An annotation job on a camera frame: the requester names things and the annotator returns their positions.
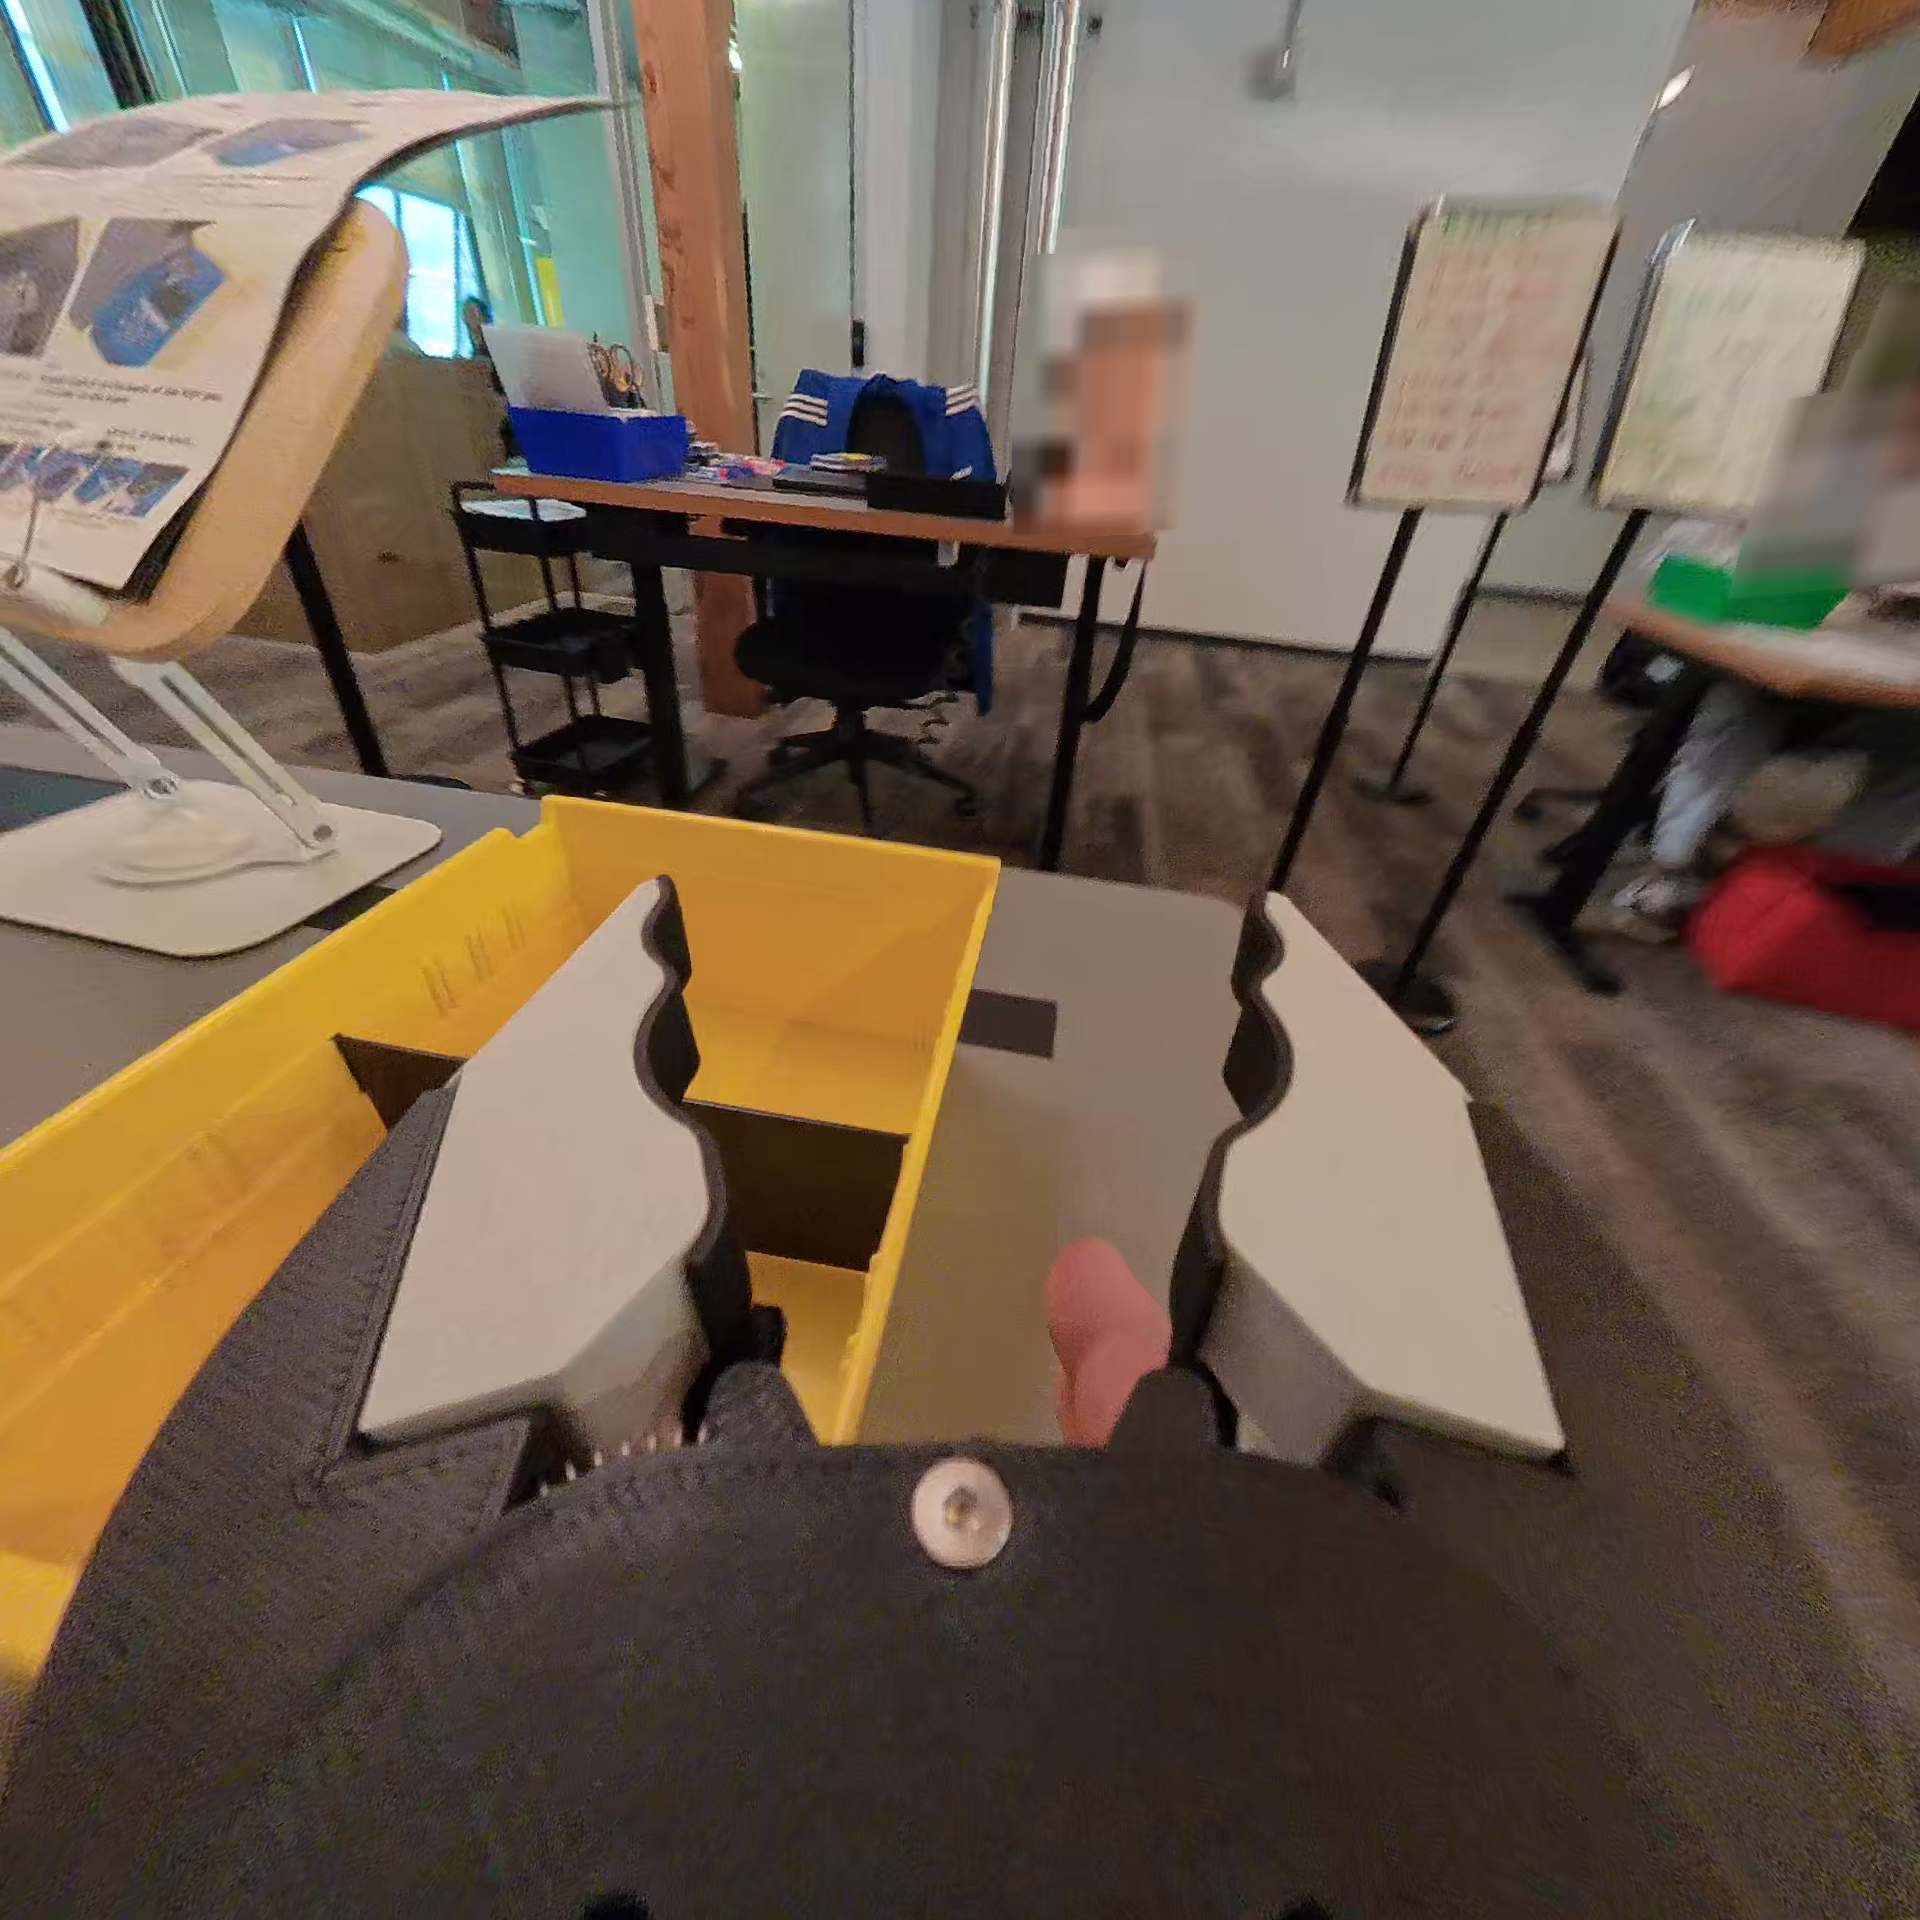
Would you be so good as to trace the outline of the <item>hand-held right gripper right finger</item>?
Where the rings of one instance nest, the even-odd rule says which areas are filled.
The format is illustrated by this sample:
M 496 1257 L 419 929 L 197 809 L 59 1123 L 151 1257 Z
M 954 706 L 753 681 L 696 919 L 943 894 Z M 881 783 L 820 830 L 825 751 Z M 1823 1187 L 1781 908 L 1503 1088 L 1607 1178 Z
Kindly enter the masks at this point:
M 1173 1364 L 1287 1465 L 1379 1427 L 1562 1465 L 1465 1088 L 1281 894 L 1249 904 L 1231 983 L 1235 1121 L 1173 1260 Z

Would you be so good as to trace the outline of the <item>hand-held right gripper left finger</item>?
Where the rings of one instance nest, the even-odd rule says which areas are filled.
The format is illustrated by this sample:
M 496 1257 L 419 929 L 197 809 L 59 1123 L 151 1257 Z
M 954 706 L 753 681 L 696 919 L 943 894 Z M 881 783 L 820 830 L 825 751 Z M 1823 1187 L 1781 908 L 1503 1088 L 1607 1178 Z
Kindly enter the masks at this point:
M 719 1145 L 673 879 L 616 906 L 457 1071 L 360 1434 L 396 1449 L 509 1415 L 570 1454 L 691 1440 L 753 1348 L 753 1275 Z

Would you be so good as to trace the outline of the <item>yellow plastic bin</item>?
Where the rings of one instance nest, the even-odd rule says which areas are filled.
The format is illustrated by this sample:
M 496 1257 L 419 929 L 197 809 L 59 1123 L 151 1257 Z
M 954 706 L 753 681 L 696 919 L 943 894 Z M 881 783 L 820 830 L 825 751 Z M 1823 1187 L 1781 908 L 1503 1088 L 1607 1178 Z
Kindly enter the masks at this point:
M 785 1314 L 816 1434 L 858 1440 L 987 943 L 987 857 L 546 801 L 248 983 L 4 1147 L 4 1690 L 33 1692 L 163 1422 L 299 1242 L 388 1138 L 336 1035 L 469 1062 L 608 912 L 673 879 L 689 932 L 692 1097 L 908 1138 L 868 1266 L 746 1250 Z M 325 1361 L 271 1337 L 360 1414 L 388 1310 Z

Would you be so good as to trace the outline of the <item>person's right hand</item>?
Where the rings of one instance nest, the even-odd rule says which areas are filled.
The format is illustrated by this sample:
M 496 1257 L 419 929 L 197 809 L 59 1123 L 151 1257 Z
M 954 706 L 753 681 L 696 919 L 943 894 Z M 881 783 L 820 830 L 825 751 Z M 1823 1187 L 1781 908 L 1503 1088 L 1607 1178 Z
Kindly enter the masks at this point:
M 1061 1435 L 1074 1449 L 1099 1449 L 1138 1383 L 1169 1361 L 1169 1313 L 1123 1252 L 1097 1238 L 1058 1252 L 1045 1283 L 1045 1313 Z

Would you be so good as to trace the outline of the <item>white document stand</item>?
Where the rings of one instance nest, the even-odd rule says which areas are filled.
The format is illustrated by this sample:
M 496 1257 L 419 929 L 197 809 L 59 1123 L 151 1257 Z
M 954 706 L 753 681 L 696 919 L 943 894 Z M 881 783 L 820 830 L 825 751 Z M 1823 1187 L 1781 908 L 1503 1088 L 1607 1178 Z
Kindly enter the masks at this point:
M 4 687 L 95 756 L 120 796 L 4 832 L 2 914 L 175 958 L 260 947 L 441 847 L 415 817 L 317 801 L 193 678 L 185 660 L 255 603 L 299 529 L 400 313 L 404 247 L 356 209 L 303 275 L 275 353 L 157 585 L 108 599 L 4 559 Z M 108 656 L 224 780 L 193 780 L 132 740 L 37 652 Z

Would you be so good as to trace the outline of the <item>black utility cart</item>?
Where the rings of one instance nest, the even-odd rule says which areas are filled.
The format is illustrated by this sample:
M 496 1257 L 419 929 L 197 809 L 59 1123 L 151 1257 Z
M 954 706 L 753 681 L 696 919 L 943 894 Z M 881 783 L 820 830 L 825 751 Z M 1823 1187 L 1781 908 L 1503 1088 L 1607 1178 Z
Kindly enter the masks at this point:
M 448 519 L 464 553 L 520 786 L 576 801 L 626 796 L 653 769 L 653 729 L 603 706 L 607 689 L 639 674 L 639 652 L 632 616 L 587 603 L 580 575 L 586 510 L 546 496 L 506 496 L 484 482 L 453 482 Z M 490 559 L 535 564 L 543 595 L 529 611 L 493 611 Z M 555 728 L 532 734 L 521 726 L 516 680 L 560 691 L 565 716 Z

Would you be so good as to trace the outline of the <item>black vertical pole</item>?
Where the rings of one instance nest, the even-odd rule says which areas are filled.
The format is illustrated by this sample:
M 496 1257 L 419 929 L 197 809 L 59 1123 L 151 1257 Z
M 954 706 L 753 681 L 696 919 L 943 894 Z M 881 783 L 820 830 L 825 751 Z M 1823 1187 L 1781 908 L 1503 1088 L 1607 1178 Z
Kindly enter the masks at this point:
M 381 738 L 352 663 L 346 628 L 336 616 L 328 584 L 321 575 L 315 550 L 303 522 L 298 522 L 288 536 L 287 547 L 281 550 L 281 562 L 293 584 L 306 631 L 321 656 L 321 665 L 343 720 L 356 769 L 365 777 L 391 777 Z

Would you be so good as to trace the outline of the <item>black office chair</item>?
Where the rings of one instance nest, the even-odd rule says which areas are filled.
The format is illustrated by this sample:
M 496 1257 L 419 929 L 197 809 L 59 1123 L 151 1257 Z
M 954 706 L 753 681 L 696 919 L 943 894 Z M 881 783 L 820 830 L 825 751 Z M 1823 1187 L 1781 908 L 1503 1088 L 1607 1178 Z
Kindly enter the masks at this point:
M 741 672 L 776 705 L 825 703 L 832 726 L 779 738 L 762 776 L 736 793 L 743 818 L 802 776 L 841 764 L 861 830 L 873 835 L 871 769 L 892 766 L 952 788 L 961 815 L 977 811 L 969 783 L 946 772 L 906 737 L 868 728 L 873 708 L 914 708 L 969 691 L 993 705 L 993 611 L 949 595 L 841 584 L 771 584 L 767 607 L 735 649 Z

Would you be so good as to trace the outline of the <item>wooden table with black legs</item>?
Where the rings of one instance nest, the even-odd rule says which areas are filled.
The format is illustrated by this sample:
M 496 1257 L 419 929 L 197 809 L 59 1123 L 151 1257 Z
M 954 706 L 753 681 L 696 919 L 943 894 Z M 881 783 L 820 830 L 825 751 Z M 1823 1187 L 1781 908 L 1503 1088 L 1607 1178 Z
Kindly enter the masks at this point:
M 1656 788 L 1707 687 L 1737 681 L 1799 705 L 1916 714 L 1917 663 L 1914 631 L 1723 626 L 1619 593 L 1600 611 L 1624 634 L 1675 658 L 1679 671 L 1624 748 L 1586 822 L 1573 830 L 1553 879 L 1533 891 L 1516 891 L 1509 904 L 1585 992 L 1612 998 L 1620 992 L 1620 978 L 1595 953 L 1579 921 L 1631 830 L 1651 817 Z

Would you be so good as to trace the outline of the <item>wooden desk with black legs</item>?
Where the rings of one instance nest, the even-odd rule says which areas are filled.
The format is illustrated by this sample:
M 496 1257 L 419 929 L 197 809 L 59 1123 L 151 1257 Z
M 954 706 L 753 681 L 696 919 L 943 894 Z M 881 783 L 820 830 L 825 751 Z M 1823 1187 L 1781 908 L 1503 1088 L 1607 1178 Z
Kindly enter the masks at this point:
M 831 584 L 901 593 L 957 593 L 994 609 L 1061 609 L 1066 571 L 1083 562 L 1073 649 L 1047 777 L 1035 863 L 1063 867 L 1073 783 L 1083 734 L 1113 712 L 1138 646 L 1146 575 L 1138 571 L 1106 678 L 1095 681 L 1099 599 L 1108 567 L 1146 570 L 1152 536 L 1091 531 L 1045 519 L 898 513 L 851 496 L 724 488 L 709 479 L 620 486 L 509 465 L 491 471 L 504 496 L 584 508 L 591 552 L 658 587 L 668 570 L 753 584 Z

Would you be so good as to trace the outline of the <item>blue striped jacket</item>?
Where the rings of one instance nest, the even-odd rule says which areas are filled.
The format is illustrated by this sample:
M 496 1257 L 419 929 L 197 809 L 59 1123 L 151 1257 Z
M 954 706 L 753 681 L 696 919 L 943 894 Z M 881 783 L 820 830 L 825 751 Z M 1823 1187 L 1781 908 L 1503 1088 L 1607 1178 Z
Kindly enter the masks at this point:
M 808 466 L 831 452 L 876 451 L 889 476 L 916 473 L 967 486 L 967 508 L 936 513 L 1001 519 L 1007 486 L 977 386 L 930 386 L 893 376 L 831 376 L 804 368 L 776 422 L 773 455 Z

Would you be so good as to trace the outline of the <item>whiteboard sign on stand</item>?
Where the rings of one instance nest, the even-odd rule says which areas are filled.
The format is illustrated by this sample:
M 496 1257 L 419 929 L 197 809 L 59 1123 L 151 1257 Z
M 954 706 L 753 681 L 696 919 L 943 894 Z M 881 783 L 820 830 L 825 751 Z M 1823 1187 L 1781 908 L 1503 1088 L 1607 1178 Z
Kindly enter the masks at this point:
M 1363 970 L 1419 1039 L 1456 1022 L 1429 950 L 1521 780 L 1568 674 L 1652 516 L 1747 516 L 1791 409 L 1819 393 L 1864 275 L 1856 238 L 1705 232 L 1663 238 L 1631 329 L 1591 470 L 1591 496 L 1625 515 L 1600 575 L 1533 691 L 1403 958 Z
M 1397 523 L 1272 894 L 1290 884 L 1424 519 L 1516 513 L 1541 492 L 1616 244 L 1616 210 L 1593 200 L 1439 200 L 1409 227 L 1346 495 Z

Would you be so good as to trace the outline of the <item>wooden pillar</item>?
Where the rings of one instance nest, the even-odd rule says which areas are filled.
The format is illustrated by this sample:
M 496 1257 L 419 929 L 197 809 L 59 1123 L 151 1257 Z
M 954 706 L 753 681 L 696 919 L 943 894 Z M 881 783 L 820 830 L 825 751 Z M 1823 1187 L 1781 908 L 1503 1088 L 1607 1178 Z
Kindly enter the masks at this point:
M 677 408 L 724 452 L 756 441 L 727 2 L 632 2 Z

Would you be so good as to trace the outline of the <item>printed instruction sheet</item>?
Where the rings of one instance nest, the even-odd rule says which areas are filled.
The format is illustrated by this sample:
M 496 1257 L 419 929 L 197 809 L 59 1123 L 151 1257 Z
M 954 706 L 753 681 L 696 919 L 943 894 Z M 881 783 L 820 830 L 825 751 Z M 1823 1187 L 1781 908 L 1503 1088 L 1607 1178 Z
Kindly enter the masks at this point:
M 595 96 L 215 95 L 4 154 L 4 585 L 124 593 L 218 473 L 298 276 L 360 188 Z

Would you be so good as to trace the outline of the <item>grey wall pipe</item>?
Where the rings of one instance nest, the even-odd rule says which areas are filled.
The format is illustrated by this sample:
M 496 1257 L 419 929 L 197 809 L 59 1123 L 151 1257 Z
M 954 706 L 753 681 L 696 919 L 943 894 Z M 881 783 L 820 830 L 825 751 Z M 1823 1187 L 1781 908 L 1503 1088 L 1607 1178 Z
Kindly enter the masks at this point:
M 980 84 L 977 127 L 977 216 L 975 216 L 975 298 L 977 331 L 989 329 L 1001 240 L 1001 206 L 1007 184 L 1007 145 L 1011 135 L 1012 76 L 1017 59 L 1019 2 L 979 4 L 980 14 Z
M 1032 257 L 1050 257 L 1058 247 L 1083 22 L 1083 2 L 1045 2 L 1035 146 L 1024 220 Z

